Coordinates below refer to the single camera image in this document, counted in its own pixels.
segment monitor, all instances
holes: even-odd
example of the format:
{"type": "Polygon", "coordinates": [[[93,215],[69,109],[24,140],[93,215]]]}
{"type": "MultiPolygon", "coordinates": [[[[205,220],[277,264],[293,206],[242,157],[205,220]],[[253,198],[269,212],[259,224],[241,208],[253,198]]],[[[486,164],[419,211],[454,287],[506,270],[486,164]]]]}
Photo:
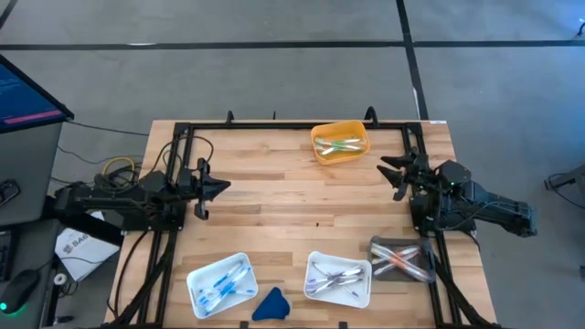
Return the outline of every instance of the monitor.
{"type": "Polygon", "coordinates": [[[65,105],[0,55],[0,133],[69,119],[65,105]]]}

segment blue rag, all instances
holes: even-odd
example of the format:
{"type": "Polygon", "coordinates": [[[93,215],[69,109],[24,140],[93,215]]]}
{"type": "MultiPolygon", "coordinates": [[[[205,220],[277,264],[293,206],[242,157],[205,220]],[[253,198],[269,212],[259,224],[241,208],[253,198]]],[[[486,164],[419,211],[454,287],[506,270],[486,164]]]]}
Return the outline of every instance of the blue rag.
{"type": "Polygon", "coordinates": [[[266,319],[284,320],[286,315],[291,312],[291,306],[282,296],[280,289],[274,287],[260,303],[260,306],[254,311],[252,315],[253,321],[260,321],[266,319]]]}

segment white plastic container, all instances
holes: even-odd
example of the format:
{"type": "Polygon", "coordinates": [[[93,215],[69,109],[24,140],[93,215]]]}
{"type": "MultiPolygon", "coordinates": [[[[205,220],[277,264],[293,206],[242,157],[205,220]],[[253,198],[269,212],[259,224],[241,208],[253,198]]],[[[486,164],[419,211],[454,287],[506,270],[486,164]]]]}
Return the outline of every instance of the white plastic container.
{"type": "Polygon", "coordinates": [[[371,293],[371,285],[372,285],[372,264],[369,263],[367,260],[351,260],[336,256],[329,256],[322,254],[319,251],[313,251],[309,255],[309,260],[307,262],[307,273],[304,277],[304,295],[308,299],[316,300],[316,301],[323,301],[323,302],[332,302],[338,303],[347,306],[353,306],[357,308],[366,308],[369,305],[369,298],[371,293]],[[332,289],[326,289],[322,292],[318,292],[314,295],[309,295],[306,291],[306,283],[309,279],[321,279],[325,276],[318,271],[312,264],[316,262],[319,266],[319,269],[322,271],[326,271],[328,273],[337,273],[340,271],[349,270],[356,265],[361,265],[365,270],[366,273],[364,274],[364,280],[362,282],[356,282],[352,284],[348,284],[346,287],[358,294],[358,297],[355,297],[350,292],[342,287],[336,287],[332,289]]]}
{"type": "Polygon", "coordinates": [[[230,269],[232,269],[238,261],[242,260],[244,266],[250,266],[250,259],[248,255],[243,252],[229,256],[223,260],[216,261],[209,264],[201,269],[192,271],[186,277],[186,287],[189,289],[189,297],[191,298],[191,305],[193,306],[193,313],[199,319],[205,319],[209,316],[225,311],[228,308],[238,305],[239,303],[246,302],[258,294],[258,283],[254,276],[254,269],[252,268],[236,285],[236,290],[254,290],[253,295],[241,295],[241,294],[229,294],[227,295],[213,311],[205,316],[203,312],[197,307],[197,298],[199,297],[199,291],[202,289],[210,288],[216,283],[221,277],[223,277],[230,269]]]}

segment concrete floor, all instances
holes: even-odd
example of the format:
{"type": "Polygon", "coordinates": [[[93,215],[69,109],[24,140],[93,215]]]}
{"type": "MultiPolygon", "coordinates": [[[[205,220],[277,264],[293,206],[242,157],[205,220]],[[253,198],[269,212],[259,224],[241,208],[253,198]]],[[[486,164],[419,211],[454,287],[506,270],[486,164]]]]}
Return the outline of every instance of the concrete floor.
{"type": "MultiPolygon", "coordinates": [[[[0,0],[5,5],[7,0],[0,0]]],[[[585,5],[564,1],[409,0],[415,40],[570,39],[585,5]]],[[[0,43],[130,43],[281,39],[401,39],[393,1],[20,0],[0,43]]],[[[415,119],[402,48],[6,51],[66,103],[78,122],[148,132],[154,119],[415,119]]],[[[539,235],[481,225],[479,240],[499,323],[585,323],[585,212],[544,190],[548,175],[585,159],[585,48],[417,49],[429,115],[447,120],[458,159],[498,194],[536,206],[539,235]]],[[[141,154],[142,137],[65,125],[60,144],[90,159],[141,154]]],[[[53,175],[97,170],[58,154],[53,175]]],[[[572,187],[566,192],[585,204],[572,187]]],[[[98,325],[115,267],[104,264],[59,303],[98,325]]]]}

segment wooden tabletop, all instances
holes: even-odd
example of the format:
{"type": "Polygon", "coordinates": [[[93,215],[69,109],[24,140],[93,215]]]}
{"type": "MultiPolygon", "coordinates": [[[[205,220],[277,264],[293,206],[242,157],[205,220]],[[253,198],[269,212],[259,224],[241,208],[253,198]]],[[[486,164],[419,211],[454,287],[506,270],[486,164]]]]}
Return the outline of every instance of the wooden tabletop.
{"type": "MultiPolygon", "coordinates": [[[[454,160],[447,124],[421,124],[431,166],[454,160]]],[[[143,173],[171,140],[174,125],[174,121],[153,122],[143,173]]],[[[215,145],[211,175],[231,181],[231,187],[207,203],[208,221],[197,219],[194,203],[189,204],[184,230],[178,234],[164,328],[239,327],[240,321],[249,321],[250,327],[336,328],[343,321],[350,328],[434,327],[429,289],[423,283],[373,281],[366,309],[312,301],[303,295],[307,257],[312,251],[363,260],[375,235],[419,236],[410,221],[408,198],[393,201],[395,191],[376,169],[382,164],[380,156],[404,154],[400,133],[367,133],[372,145],[368,154],[357,161],[323,166],[314,158],[309,131],[198,131],[197,135],[215,145]],[[237,252],[250,257],[260,287],[258,296],[198,320],[186,288],[187,274],[237,252]],[[284,292],[291,305],[290,315],[285,321],[252,322],[252,313],[273,287],[284,292]]],[[[190,163],[194,165],[198,157],[208,156],[209,146],[195,140],[193,147],[190,163]]],[[[162,161],[158,167],[165,169],[162,161]]],[[[116,278],[139,235],[133,232],[124,240],[116,278]]],[[[479,314],[495,322],[477,247],[460,232],[447,232],[446,239],[456,283],[479,314]]],[[[121,309],[144,282],[151,240],[152,234],[144,238],[128,265],[121,309]]],[[[165,239],[161,245],[162,252],[165,239]]],[[[154,320],[159,283],[153,289],[149,321],[154,320]]],[[[443,316],[449,322],[446,292],[442,283],[439,287],[443,316]]],[[[108,313],[105,321],[111,320],[108,313]]]]}

